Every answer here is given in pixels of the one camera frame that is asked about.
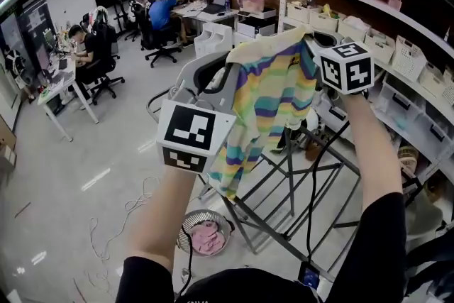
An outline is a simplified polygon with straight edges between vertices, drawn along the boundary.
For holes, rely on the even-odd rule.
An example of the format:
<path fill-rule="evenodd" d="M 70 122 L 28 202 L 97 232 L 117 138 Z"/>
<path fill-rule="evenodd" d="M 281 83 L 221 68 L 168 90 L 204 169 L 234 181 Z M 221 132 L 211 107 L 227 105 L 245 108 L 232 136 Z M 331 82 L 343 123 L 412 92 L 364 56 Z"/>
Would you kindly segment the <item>person's left forearm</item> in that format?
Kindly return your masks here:
<path fill-rule="evenodd" d="M 196 175 L 167 167 L 151 198 L 139 211 L 132 230 L 131 255 L 173 271 L 175 244 L 194 188 Z"/>

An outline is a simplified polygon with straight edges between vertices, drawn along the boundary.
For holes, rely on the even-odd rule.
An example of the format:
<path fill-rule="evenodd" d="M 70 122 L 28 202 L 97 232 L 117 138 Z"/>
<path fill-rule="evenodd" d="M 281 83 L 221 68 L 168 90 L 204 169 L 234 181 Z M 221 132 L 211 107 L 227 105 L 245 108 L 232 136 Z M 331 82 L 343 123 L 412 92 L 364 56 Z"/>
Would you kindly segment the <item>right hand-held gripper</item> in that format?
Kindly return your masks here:
<path fill-rule="evenodd" d="M 341 44 L 344 39 L 340 33 L 314 30 L 304 42 L 326 86 L 343 95 L 358 94 L 374 86 L 375 64 L 366 44 Z"/>

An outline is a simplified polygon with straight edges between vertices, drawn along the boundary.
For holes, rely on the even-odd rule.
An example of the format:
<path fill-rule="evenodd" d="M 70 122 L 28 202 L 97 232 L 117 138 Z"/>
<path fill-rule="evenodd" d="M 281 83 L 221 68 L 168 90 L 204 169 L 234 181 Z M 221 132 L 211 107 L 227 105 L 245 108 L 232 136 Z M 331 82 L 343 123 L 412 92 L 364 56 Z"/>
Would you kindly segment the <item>black office chair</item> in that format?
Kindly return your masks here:
<path fill-rule="evenodd" d="M 172 63 L 177 63 L 178 60 L 174 54 L 182 51 L 179 33 L 174 31 L 171 26 L 155 30 L 148 15 L 145 13 L 145 9 L 137 13 L 135 19 L 138 22 L 141 34 L 141 50 L 150 51 L 150 53 L 145 55 L 145 60 L 150 62 L 150 67 L 154 68 L 156 61 L 163 57 L 171 60 Z"/>
<path fill-rule="evenodd" d="M 114 11 L 116 13 L 116 20 L 120 29 L 120 34 L 129 31 L 124 40 L 131 39 L 135 42 L 139 35 L 139 26 L 136 20 L 135 13 L 143 10 L 143 5 L 136 0 L 128 0 L 128 10 L 125 10 L 122 0 L 116 0 L 114 3 Z"/>
<path fill-rule="evenodd" d="M 109 73 L 116 68 L 118 57 L 115 28 L 103 21 L 95 21 L 92 32 L 87 34 L 84 44 L 87 56 L 92 54 L 92 61 L 84 66 L 84 83 L 95 83 L 95 86 L 90 89 L 93 105 L 97 105 L 103 92 L 108 92 L 115 99 L 116 93 L 111 85 L 125 82 L 123 77 L 110 78 L 109 76 Z"/>

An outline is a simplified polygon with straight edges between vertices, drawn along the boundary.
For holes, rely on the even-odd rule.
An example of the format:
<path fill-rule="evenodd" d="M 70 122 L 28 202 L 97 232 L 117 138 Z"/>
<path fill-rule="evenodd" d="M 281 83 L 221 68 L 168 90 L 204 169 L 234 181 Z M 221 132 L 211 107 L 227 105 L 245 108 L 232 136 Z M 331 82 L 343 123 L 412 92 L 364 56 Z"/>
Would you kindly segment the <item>patterned white helmet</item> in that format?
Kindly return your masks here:
<path fill-rule="evenodd" d="M 109 13 L 103 6 L 97 6 L 89 12 L 89 27 L 92 28 L 97 21 L 109 22 Z"/>

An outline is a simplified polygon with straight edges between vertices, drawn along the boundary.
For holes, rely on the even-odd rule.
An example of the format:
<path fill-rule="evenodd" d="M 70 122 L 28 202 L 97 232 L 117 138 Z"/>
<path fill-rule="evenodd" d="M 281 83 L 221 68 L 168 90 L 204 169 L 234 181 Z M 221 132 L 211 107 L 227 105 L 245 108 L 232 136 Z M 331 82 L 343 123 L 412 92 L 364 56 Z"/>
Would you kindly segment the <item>grey chair with black legs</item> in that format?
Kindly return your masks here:
<path fill-rule="evenodd" d="M 429 199 L 417 177 L 403 183 L 407 240 L 434 232 L 443 220 L 443 212 Z"/>

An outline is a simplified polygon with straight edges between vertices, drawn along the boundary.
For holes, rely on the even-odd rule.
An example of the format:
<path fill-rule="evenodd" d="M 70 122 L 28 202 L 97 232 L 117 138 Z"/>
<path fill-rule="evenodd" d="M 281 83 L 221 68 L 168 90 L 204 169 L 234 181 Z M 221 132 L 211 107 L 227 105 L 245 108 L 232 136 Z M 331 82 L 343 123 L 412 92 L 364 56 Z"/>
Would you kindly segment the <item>grey metal drying rack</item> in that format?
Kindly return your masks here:
<path fill-rule="evenodd" d="M 356 166 L 332 148 L 331 144 L 335 141 L 336 137 L 325 142 L 321 137 L 316 136 L 315 133 L 307 130 L 305 127 L 302 129 L 302 134 L 303 138 L 301 141 L 291 142 L 290 130 L 288 128 L 285 129 L 284 139 L 286 140 L 287 147 L 285 148 L 286 155 L 281 161 L 274 162 L 265 154 L 261 154 L 258 164 L 265 161 L 272 169 L 244 197 L 235 197 L 232 200 L 227 197 L 222 197 L 221 199 L 232 217 L 231 222 L 235 226 L 235 229 L 240 231 L 247 246 L 254 254 L 258 254 L 258 248 L 263 246 L 271 238 L 300 262 L 307 261 L 311 263 L 319 271 L 320 276 L 332 282 L 333 277 L 331 276 L 331 271 L 348 249 L 349 243 L 354 236 L 349 238 L 348 242 L 343 246 L 342 251 L 327 270 L 324 270 L 315 263 L 314 254 L 332 230 L 358 227 L 358 221 L 341 222 L 340 218 L 360 184 L 360 173 Z M 295 170 L 292 157 L 293 153 L 303 142 L 309 142 L 311 140 L 323 146 L 323 150 L 319 155 L 320 157 L 329 154 L 336 161 L 327 165 L 319 165 L 313 162 L 308 168 Z M 323 201 L 329 190 L 335 184 L 343 168 L 347 168 L 355 174 L 355 184 L 331 225 L 327 228 L 318 243 L 314 247 L 311 247 L 311 228 L 314 227 L 313 214 L 317 206 Z M 277 189 L 283 182 L 288 182 L 289 192 L 265 218 L 261 218 L 255 213 L 255 208 L 251 208 L 246 204 L 246 200 L 253 196 L 275 173 L 281 174 L 282 179 L 273 189 Z M 296 215 L 295 192 L 308 177 L 311 178 L 312 187 L 311 193 L 309 194 L 309 203 L 299 215 Z"/>

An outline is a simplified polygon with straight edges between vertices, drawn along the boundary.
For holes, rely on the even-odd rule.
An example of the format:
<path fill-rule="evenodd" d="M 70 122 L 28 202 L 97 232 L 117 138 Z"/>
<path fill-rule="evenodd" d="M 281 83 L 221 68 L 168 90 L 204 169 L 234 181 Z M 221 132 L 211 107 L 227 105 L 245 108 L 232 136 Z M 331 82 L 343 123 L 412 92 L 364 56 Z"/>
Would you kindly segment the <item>black jacket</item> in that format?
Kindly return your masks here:
<path fill-rule="evenodd" d="M 454 303 L 454 227 L 411 250 L 406 268 L 405 297 L 430 282 L 428 293 L 442 303 Z"/>

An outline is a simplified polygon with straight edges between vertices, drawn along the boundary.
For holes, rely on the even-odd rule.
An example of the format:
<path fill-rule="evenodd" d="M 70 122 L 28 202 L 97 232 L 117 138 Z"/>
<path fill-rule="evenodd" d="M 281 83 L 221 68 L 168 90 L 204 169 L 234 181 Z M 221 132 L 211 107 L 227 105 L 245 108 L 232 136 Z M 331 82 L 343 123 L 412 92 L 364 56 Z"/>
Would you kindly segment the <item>pink clothes garment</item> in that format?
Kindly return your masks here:
<path fill-rule="evenodd" d="M 224 235 L 218 230 L 214 221 L 203 221 L 193 226 L 189 232 L 192 248 L 201 255 L 218 253 L 226 242 Z"/>

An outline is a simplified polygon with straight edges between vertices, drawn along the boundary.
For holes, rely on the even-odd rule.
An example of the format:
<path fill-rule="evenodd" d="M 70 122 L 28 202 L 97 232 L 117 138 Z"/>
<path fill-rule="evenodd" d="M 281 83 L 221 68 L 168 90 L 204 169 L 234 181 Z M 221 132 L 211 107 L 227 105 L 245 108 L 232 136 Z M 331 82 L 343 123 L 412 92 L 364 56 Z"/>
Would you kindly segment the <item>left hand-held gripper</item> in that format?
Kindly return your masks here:
<path fill-rule="evenodd" d="M 161 101 L 155 110 L 155 142 L 166 166 L 196 174 L 210 171 L 236 121 L 233 102 L 240 65 L 226 64 L 229 53 L 188 62 L 175 82 L 178 89 L 155 95 Z"/>

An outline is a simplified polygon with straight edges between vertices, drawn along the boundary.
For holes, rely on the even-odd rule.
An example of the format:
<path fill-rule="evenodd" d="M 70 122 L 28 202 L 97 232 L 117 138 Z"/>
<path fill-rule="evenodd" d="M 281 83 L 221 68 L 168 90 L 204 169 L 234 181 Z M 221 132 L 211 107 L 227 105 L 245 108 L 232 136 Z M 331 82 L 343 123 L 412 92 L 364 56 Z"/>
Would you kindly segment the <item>black framed glass door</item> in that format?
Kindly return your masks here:
<path fill-rule="evenodd" d="M 50 16 L 47 0 L 18 0 L 16 18 L 29 56 L 36 59 L 42 45 L 46 46 L 44 33 L 55 27 Z"/>

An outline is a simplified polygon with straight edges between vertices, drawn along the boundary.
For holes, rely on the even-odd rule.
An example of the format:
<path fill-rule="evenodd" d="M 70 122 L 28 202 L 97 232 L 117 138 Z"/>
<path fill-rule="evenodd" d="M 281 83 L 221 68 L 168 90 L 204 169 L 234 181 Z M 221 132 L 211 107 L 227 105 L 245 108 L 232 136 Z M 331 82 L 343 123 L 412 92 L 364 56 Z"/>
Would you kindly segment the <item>small cardboard box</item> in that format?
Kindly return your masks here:
<path fill-rule="evenodd" d="M 15 152 L 8 145 L 3 145 L 0 148 L 0 170 L 9 174 L 14 171 L 15 165 Z"/>

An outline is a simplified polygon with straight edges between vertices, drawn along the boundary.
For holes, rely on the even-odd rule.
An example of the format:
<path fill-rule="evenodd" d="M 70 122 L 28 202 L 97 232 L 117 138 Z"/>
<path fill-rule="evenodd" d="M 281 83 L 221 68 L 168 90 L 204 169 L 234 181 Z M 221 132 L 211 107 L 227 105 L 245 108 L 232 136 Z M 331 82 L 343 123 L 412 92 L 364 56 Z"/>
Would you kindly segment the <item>brown bag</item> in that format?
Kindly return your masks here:
<path fill-rule="evenodd" d="M 309 162 L 314 162 L 323 150 L 323 146 L 316 141 L 309 141 L 305 149 L 305 158 Z"/>

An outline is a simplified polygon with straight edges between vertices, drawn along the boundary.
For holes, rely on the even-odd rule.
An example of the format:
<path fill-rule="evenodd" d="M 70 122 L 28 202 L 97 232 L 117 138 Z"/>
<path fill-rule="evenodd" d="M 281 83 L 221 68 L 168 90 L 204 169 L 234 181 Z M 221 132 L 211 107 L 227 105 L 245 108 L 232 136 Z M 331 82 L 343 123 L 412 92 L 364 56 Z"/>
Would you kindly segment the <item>rainbow striped shirt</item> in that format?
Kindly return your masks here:
<path fill-rule="evenodd" d="M 316 65 L 299 26 L 240 44 L 228 63 L 240 66 L 233 100 L 236 121 L 209 171 L 210 185 L 234 199 L 242 177 L 262 151 L 277 147 L 286 128 L 296 130 L 310 110 Z"/>

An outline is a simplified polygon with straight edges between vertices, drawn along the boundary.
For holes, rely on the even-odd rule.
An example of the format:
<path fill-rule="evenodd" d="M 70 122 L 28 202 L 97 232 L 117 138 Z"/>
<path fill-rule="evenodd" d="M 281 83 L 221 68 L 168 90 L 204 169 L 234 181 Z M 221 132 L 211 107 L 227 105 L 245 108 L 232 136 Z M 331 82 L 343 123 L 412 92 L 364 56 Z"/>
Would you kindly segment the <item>white desk with metal legs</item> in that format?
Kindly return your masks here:
<path fill-rule="evenodd" d="M 90 115 L 94 123 L 98 124 L 99 120 L 93 112 L 89 102 L 85 99 L 82 90 L 76 83 L 76 64 L 74 60 L 66 57 L 65 59 L 55 61 L 54 63 L 49 62 L 49 66 L 49 69 L 43 70 L 45 87 L 38 97 L 38 106 L 43 107 L 45 113 L 48 115 L 57 129 L 61 132 L 62 136 L 69 142 L 72 142 L 73 137 L 66 132 L 66 130 L 58 121 L 55 113 L 48 106 L 48 103 L 52 101 L 56 96 L 59 96 L 60 92 L 68 87 L 73 87 L 74 91 L 79 97 L 79 100 L 85 107 L 85 111 Z"/>

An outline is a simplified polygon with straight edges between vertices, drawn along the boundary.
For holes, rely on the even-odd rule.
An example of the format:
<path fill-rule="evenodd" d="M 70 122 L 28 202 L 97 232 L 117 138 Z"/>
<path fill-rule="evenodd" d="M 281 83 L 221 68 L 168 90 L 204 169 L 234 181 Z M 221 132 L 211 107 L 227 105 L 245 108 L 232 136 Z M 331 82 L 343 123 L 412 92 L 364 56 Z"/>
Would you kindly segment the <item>narrow white drawer tower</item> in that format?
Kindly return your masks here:
<path fill-rule="evenodd" d="M 215 29 L 216 24 L 213 22 L 206 22 L 203 24 L 201 34 L 194 39 L 196 58 L 202 57 L 206 54 L 206 47 L 214 38 Z"/>
<path fill-rule="evenodd" d="M 211 37 L 206 46 L 207 53 L 220 53 L 233 48 L 233 29 L 230 26 L 214 23 L 211 27 Z"/>

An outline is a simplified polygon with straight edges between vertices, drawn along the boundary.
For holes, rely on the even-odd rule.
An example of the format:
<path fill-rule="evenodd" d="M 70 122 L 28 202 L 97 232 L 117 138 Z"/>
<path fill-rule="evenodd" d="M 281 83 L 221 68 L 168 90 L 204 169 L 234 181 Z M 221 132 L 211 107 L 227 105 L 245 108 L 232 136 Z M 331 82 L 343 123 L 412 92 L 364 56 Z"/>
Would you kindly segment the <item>computer monitor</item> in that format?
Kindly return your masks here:
<path fill-rule="evenodd" d="M 51 82 L 52 77 L 54 74 L 54 70 L 52 69 L 52 64 L 49 58 L 49 55 L 45 49 L 44 45 L 41 45 L 36 52 L 36 56 L 41 68 L 41 72 L 43 73 L 44 78 L 47 81 Z"/>

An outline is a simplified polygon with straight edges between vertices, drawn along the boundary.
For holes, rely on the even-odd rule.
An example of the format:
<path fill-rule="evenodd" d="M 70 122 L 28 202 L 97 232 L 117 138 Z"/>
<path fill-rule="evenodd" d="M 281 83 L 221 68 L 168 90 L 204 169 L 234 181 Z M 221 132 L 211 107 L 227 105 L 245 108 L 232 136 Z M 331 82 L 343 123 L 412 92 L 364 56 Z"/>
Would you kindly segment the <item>small black screen device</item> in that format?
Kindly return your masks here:
<path fill-rule="evenodd" d="M 319 271 L 311 263 L 301 261 L 298 281 L 307 287 L 317 290 L 320 283 Z"/>

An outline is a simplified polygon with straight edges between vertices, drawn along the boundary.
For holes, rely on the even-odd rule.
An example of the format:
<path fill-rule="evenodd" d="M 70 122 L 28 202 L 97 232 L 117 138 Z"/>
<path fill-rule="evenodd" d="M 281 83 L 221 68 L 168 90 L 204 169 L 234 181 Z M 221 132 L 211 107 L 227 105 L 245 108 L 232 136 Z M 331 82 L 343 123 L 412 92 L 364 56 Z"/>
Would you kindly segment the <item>person's right forearm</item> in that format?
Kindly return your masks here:
<path fill-rule="evenodd" d="M 362 180 L 362 209 L 385 197 L 398 197 L 393 209 L 388 204 L 382 215 L 388 222 L 405 225 L 401 166 L 386 128 L 376 118 L 370 103 L 361 94 L 341 97 L 348 113 Z"/>

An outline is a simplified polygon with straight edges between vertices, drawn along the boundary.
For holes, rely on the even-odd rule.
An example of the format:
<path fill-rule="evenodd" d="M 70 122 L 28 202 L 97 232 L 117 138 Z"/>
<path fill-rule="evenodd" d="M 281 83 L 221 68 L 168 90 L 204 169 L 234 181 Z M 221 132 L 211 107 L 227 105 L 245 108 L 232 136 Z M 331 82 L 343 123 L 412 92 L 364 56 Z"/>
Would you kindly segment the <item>long white desk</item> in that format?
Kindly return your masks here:
<path fill-rule="evenodd" d="M 210 14 L 204 12 L 206 3 L 202 1 L 189 2 L 187 4 L 174 7 L 171 12 L 177 14 L 182 18 L 189 18 L 204 23 L 213 22 L 218 23 L 229 18 L 235 18 L 238 15 L 238 10 L 232 9 L 221 13 Z"/>

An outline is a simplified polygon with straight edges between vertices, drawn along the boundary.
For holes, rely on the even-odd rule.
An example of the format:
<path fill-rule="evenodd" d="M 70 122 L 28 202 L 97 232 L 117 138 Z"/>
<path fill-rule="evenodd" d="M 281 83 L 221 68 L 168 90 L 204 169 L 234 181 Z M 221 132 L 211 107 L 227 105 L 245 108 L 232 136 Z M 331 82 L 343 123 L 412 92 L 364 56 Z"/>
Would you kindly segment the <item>open laptop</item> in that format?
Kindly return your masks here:
<path fill-rule="evenodd" d="M 202 10 L 208 14 L 218 14 L 226 11 L 226 2 L 228 0 L 206 0 L 206 6 Z"/>

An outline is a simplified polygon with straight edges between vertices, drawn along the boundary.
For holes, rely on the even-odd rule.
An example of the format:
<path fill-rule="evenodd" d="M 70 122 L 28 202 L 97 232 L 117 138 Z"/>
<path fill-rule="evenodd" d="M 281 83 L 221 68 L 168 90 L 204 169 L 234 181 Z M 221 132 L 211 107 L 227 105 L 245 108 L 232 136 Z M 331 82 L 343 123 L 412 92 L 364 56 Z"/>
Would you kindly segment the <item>woven straw basket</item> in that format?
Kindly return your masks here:
<path fill-rule="evenodd" d="M 412 145 L 404 145 L 398 149 L 398 158 L 403 167 L 415 173 L 419 159 L 419 151 Z"/>

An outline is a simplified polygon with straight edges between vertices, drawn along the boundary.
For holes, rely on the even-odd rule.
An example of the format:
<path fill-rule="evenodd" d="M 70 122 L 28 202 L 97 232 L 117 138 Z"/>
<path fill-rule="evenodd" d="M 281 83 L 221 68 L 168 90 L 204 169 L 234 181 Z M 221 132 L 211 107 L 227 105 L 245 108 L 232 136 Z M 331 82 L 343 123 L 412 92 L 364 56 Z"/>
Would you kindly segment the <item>person's black shirt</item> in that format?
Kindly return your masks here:
<path fill-rule="evenodd" d="M 326 300 L 300 282 L 256 268 L 218 272 L 174 297 L 169 271 L 126 258 L 116 303 L 401 303 L 406 229 L 403 196 L 380 197 L 362 213 L 357 233 Z"/>

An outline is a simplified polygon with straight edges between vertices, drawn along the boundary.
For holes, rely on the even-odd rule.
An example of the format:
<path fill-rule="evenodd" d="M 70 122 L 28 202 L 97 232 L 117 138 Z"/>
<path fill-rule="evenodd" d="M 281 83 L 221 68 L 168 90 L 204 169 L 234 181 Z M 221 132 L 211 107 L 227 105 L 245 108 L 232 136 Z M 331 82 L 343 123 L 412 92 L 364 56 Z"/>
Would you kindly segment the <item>white printer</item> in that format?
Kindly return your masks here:
<path fill-rule="evenodd" d="M 238 22 L 237 31 L 250 38 L 256 38 L 258 35 L 269 36 L 275 34 L 276 20 L 271 18 L 245 17 Z"/>

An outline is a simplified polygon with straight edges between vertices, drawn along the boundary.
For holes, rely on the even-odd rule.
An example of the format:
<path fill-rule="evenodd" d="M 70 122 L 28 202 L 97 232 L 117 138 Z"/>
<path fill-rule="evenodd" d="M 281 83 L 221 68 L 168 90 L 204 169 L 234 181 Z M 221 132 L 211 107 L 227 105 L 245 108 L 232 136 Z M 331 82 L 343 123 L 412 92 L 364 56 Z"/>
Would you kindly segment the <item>flat brown cardboard box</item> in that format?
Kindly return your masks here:
<path fill-rule="evenodd" d="M 0 149 L 8 146 L 11 150 L 15 150 L 16 140 L 15 134 L 0 115 Z"/>

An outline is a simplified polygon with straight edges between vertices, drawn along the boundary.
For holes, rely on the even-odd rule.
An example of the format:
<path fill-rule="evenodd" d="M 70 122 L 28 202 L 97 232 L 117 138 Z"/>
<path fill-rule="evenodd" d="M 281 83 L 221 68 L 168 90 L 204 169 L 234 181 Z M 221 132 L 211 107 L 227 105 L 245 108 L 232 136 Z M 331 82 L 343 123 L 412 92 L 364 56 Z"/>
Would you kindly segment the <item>grey slatted laundry basket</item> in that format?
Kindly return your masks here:
<path fill-rule="evenodd" d="M 231 234 L 235 231 L 235 226 L 224 215 L 208 209 L 194 210 L 189 212 L 185 216 L 177 238 L 177 246 L 180 250 L 183 250 L 186 253 L 193 253 L 195 256 L 199 257 L 214 256 L 201 255 L 192 248 L 192 240 L 189 235 L 189 232 L 193 226 L 200 224 L 203 221 L 216 222 L 218 224 L 218 230 L 224 235 L 226 239 L 224 247 L 218 253 L 214 254 L 218 255 L 228 245 Z"/>

